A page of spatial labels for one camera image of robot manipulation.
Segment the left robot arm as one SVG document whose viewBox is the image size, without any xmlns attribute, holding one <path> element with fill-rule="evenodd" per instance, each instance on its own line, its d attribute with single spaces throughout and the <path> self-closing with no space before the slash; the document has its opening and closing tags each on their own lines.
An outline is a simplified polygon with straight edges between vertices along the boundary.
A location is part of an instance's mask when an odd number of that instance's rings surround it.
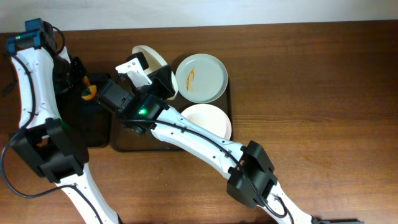
<svg viewBox="0 0 398 224">
<path fill-rule="evenodd" d="M 19 130 L 4 146 L 1 162 L 12 147 L 39 176 L 56 186 L 34 194 L 62 190 L 86 223 L 120 223 L 96 186 L 85 141 L 58 110 L 80 84 L 90 86 L 81 60 L 57 47 L 56 27 L 40 18 L 25 22 L 25 31 L 6 39 L 5 51 L 17 74 L 21 96 Z"/>
</svg>

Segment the white plate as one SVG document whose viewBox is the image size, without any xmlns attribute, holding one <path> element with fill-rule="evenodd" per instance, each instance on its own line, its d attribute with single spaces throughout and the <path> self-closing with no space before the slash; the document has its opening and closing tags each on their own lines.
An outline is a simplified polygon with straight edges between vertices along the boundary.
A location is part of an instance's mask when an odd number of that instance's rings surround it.
<svg viewBox="0 0 398 224">
<path fill-rule="evenodd" d="M 229 140 L 232 136 L 232 124 L 227 114 L 210 104 L 196 104 L 181 112 L 189 121 L 207 131 Z"/>
<path fill-rule="evenodd" d="M 144 54 L 145 59 L 147 60 L 147 63 L 149 65 L 149 68 L 144 69 L 144 73 L 147 76 L 149 76 L 150 73 L 168 65 L 168 63 L 163 59 L 163 57 L 149 46 L 137 45 L 132 48 L 133 54 L 139 53 L 139 52 L 142 52 Z M 173 71 L 171 71 L 170 77 L 171 77 L 172 87 L 173 87 L 175 93 L 173 96 L 168 98 L 168 100 L 174 100 L 178 93 L 178 84 L 177 84 L 175 74 Z"/>
</svg>

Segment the green and orange sponge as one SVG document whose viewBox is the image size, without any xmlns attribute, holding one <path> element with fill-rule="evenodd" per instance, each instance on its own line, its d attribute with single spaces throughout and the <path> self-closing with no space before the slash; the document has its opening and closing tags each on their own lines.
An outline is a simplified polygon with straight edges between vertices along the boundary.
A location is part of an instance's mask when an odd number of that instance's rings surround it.
<svg viewBox="0 0 398 224">
<path fill-rule="evenodd" d="M 86 86 L 86 88 L 82 91 L 81 97 L 85 100 L 85 101 L 90 101 L 92 100 L 96 94 L 97 94 L 97 86 L 96 85 L 92 85 L 90 83 L 90 80 L 87 76 L 84 76 L 83 78 L 83 82 Z"/>
</svg>

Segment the grey-white plate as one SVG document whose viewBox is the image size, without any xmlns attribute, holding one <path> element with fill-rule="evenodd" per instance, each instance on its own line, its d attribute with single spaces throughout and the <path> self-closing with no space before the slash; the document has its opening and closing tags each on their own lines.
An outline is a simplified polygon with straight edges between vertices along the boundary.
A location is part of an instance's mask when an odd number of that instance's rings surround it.
<svg viewBox="0 0 398 224">
<path fill-rule="evenodd" d="M 217 100 L 229 81 L 226 67 L 209 54 L 194 54 L 185 58 L 177 67 L 175 78 L 178 92 L 194 103 Z"/>
</svg>

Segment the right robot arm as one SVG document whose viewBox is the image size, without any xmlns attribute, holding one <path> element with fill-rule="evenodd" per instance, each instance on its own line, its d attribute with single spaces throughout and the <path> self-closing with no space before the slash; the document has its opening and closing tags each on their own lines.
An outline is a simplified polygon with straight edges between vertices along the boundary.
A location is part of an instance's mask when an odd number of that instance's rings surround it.
<svg viewBox="0 0 398 224">
<path fill-rule="evenodd" d="M 166 103 L 176 94 L 174 76 L 166 64 L 141 81 L 150 67 L 144 54 L 133 54 L 96 94 L 96 100 L 114 113 L 125 127 L 140 135 L 176 145 L 215 168 L 227 181 L 227 193 L 250 207 L 260 207 L 278 223 L 317 223 L 282 190 L 264 148 L 223 139 L 184 118 Z"/>
</svg>

